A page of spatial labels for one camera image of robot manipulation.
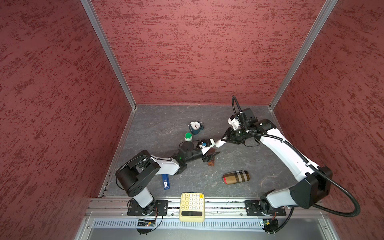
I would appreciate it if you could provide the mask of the brown weekly pill organizer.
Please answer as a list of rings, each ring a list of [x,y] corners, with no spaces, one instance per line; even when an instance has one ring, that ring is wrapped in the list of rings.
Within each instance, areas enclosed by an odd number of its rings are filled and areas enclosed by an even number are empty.
[[[209,149],[207,152],[207,156],[209,157],[209,161],[207,162],[207,165],[210,167],[213,167],[215,165],[215,157],[212,156],[213,153],[215,153],[216,150],[214,148]]]

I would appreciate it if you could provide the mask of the small white pill bottle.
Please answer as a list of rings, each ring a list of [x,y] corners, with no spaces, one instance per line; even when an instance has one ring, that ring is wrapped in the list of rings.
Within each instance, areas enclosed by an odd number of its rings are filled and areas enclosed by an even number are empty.
[[[227,143],[226,141],[218,140],[215,142],[215,146],[216,146],[216,148],[220,148],[226,143]]]

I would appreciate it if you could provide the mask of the green capped pill bottle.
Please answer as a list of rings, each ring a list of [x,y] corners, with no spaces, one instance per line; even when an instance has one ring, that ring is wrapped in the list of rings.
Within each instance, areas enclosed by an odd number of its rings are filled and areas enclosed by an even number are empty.
[[[193,140],[192,134],[191,133],[186,133],[184,135],[184,139],[186,142],[191,142]]]

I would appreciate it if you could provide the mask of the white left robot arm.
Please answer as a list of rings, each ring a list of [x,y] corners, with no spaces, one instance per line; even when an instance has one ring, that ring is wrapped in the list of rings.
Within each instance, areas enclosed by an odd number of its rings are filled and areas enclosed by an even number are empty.
[[[134,200],[139,213],[148,216],[156,210],[156,200],[148,184],[157,175],[180,175],[195,160],[210,163],[219,154],[214,149],[215,141],[201,140],[197,143],[184,141],[178,152],[169,158],[161,158],[143,150],[123,164],[115,173],[117,186]]]

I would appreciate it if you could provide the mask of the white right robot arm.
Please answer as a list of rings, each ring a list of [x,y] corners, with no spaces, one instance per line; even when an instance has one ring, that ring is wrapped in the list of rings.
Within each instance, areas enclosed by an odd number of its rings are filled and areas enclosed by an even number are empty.
[[[332,178],[333,172],[328,167],[319,167],[307,157],[300,157],[298,151],[292,149],[291,143],[270,120],[258,120],[252,110],[247,108],[231,116],[228,123],[230,127],[216,142],[216,147],[219,148],[225,143],[240,145],[253,138],[256,143],[268,147],[297,181],[290,188],[272,190],[262,195],[259,205],[263,214],[271,215],[284,206],[308,209],[329,195],[331,183],[326,178]],[[312,170],[312,167],[320,170],[326,178]]]

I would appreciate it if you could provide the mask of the teal dial kitchen scale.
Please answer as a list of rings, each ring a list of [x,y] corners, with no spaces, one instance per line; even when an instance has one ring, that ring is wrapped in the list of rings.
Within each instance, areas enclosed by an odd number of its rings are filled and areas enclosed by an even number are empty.
[[[189,123],[189,129],[192,135],[197,135],[204,129],[204,126],[200,121],[191,121]]]

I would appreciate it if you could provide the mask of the plaid checkered pouch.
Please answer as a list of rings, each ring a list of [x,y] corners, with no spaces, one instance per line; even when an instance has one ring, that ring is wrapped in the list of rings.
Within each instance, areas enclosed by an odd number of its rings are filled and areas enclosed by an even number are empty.
[[[226,185],[234,185],[250,181],[251,177],[248,171],[240,170],[223,175],[223,181]]]

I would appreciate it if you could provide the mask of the yellow calculator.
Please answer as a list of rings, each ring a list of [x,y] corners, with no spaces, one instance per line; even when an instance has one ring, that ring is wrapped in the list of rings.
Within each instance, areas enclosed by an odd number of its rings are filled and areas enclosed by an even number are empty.
[[[202,193],[182,193],[179,220],[202,223],[205,221],[205,196]]]

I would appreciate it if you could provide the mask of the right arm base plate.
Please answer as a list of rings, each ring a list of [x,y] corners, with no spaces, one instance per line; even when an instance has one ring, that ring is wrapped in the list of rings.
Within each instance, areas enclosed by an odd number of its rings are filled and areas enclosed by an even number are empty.
[[[246,200],[244,201],[244,204],[247,216],[249,217],[280,217],[287,215],[284,207],[273,208],[266,200]]]

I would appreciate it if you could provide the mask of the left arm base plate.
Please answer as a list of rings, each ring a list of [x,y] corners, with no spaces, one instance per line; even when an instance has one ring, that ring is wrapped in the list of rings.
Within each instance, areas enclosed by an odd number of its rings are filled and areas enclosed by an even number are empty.
[[[147,207],[142,208],[134,200],[131,199],[127,203],[127,215],[128,216],[155,216],[155,215],[167,215],[169,201],[167,200],[154,200]]]

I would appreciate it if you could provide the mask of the aluminium corner post right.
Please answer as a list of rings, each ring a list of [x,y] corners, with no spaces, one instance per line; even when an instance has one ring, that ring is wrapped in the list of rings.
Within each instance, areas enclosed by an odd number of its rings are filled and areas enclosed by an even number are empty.
[[[300,50],[298,51],[291,67],[289,68],[287,74],[285,75],[283,82],[281,83],[279,89],[277,90],[275,96],[273,97],[269,109],[271,112],[274,111],[276,108],[279,100],[283,96],[283,93],[285,92],[286,88],[288,87],[289,83],[293,79],[295,73],[299,69],[302,61],[306,57],[307,53],[309,52],[310,48],[312,47],[313,43],[315,42],[317,36],[319,35],[320,31],[322,30],[324,24],[326,23],[327,19],[331,15],[334,7],[337,5],[338,0],[326,0],[323,7],[321,8],[317,18],[315,19],[309,33],[307,34],[302,46],[300,47]]]

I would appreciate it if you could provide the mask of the aluminium corner post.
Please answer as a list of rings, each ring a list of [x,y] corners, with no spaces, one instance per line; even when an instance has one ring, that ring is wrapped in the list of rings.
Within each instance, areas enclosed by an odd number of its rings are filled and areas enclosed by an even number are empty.
[[[302,61],[306,57],[307,53],[309,52],[310,48],[312,47],[313,43],[315,42],[317,36],[319,35],[320,31],[322,30],[324,24],[326,23],[327,19],[331,15],[334,7],[337,5],[338,0],[326,0],[323,7],[321,8],[317,18],[315,19],[309,33],[307,34],[302,46],[300,47],[300,50],[298,51],[291,67],[289,68],[287,74],[285,75],[283,82],[281,83],[279,89],[277,90],[275,96],[273,97],[269,109],[271,112],[274,111],[276,108],[279,100],[283,96],[283,93],[285,92],[286,88],[288,87],[289,83],[293,79],[295,73],[299,69]]]
[[[137,103],[133,97],[133,94],[128,86],[126,78],[123,74],[121,67],[119,66],[118,60],[113,52],[113,49],[108,41],[108,38],[103,30],[101,22],[97,16],[96,10],[90,0],[81,0],[82,6],[85,9],[85,12],[93,26],[93,29],[104,49],[104,52],[115,72],[115,75],[125,93],[125,96],[131,106],[131,108],[135,111],[137,109]]]

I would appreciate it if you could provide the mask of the aluminium corner post left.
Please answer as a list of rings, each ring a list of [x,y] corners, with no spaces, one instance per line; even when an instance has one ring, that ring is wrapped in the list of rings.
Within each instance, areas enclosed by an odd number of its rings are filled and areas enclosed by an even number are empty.
[[[131,108],[135,111],[137,109],[137,103],[133,97],[133,94],[128,86],[126,78],[123,74],[121,67],[119,66],[118,60],[113,52],[113,49],[108,41],[108,38],[103,30],[101,22],[97,16],[96,10],[90,0],[81,0],[82,6],[85,9],[85,12],[93,26],[93,29],[104,49],[104,52],[115,72],[115,75],[125,93],[125,96],[131,106]]]

